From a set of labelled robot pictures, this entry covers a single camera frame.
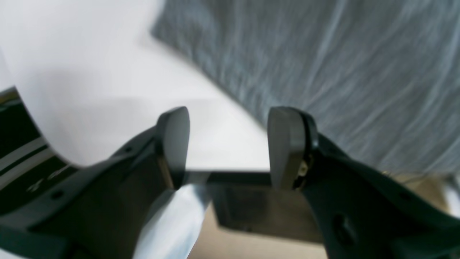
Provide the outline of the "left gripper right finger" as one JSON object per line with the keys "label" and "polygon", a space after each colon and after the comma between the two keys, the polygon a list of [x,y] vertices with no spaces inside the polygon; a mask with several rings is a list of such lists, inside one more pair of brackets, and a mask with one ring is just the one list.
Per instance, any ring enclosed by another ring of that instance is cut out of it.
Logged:
{"label": "left gripper right finger", "polygon": [[458,259],[459,219],[345,154],[314,118],[272,107],[271,182],[308,202],[329,259]]}

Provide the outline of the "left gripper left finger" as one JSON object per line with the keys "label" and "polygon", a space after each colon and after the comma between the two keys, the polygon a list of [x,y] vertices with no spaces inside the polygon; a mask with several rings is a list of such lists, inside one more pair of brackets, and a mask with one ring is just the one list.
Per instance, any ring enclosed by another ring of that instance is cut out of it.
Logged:
{"label": "left gripper left finger", "polygon": [[151,206],[184,182],[186,107],[84,168],[52,156],[1,187],[1,249],[30,259],[131,259]]}

